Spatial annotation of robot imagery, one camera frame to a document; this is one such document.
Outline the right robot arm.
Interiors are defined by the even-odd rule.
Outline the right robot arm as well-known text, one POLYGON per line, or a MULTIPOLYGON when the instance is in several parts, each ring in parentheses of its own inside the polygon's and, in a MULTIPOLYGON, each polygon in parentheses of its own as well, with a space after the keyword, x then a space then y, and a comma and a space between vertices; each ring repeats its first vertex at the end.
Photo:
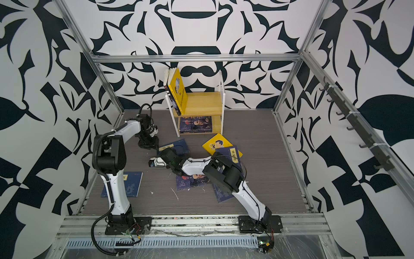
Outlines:
POLYGON ((246 182, 246 174, 227 156, 215 152, 201 159, 186 158, 173 148, 167 148, 151 158, 151 166, 165 167, 177 176, 204 175, 225 193, 233 195, 246 209, 253 223, 267 228, 272 212, 253 194, 246 182))

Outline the large yellow book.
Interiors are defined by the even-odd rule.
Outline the large yellow book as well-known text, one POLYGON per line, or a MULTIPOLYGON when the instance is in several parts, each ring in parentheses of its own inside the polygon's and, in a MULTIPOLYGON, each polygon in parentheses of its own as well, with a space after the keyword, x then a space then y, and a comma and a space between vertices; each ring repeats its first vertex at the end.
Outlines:
POLYGON ((183 79, 180 74, 179 68, 169 69, 167 86, 169 88, 171 96, 174 99, 177 114, 178 115, 185 114, 185 109, 186 109, 187 102, 188 102, 188 96, 185 91, 183 79))

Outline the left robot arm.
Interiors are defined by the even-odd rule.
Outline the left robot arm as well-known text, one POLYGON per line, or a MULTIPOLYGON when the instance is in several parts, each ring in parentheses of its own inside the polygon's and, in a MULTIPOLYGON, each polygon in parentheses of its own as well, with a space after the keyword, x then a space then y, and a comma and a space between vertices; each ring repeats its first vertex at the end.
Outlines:
POLYGON ((139 139, 140 148, 158 149, 158 128, 152 118, 153 111, 149 104, 149 113, 139 109, 138 114, 125 120, 119 127, 107 133, 99 134, 93 143, 92 166, 101 176, 107 198, 109 211, 105 214, 110 226, 132 226, 135 220, 132 212, 125 184, 124 169, 127 163, 125 143, 132 137, 139 139))

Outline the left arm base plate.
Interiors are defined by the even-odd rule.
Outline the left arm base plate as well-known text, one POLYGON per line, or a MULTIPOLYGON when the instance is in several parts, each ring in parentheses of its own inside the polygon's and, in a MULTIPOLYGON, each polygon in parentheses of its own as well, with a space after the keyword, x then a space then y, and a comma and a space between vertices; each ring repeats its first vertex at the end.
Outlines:
POLYGON ((140 235, 151 230, 152 217, 128 218, 120 215, 110 215, 107 219, 106 235, 121 235, 129 231, 133 235, 140 235))

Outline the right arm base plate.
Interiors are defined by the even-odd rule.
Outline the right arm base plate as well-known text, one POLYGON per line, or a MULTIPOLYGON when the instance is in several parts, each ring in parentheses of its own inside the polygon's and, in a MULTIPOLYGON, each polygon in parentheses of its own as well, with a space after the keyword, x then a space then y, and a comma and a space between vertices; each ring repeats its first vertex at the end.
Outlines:
POLYGON ((281 233, 283 225, 279 215, 272 215, 264 222, 256 221, 249 216, 239 216, 238 228, 243 234, 261 234, 264 232, 270 234, 271 232, 281 233))

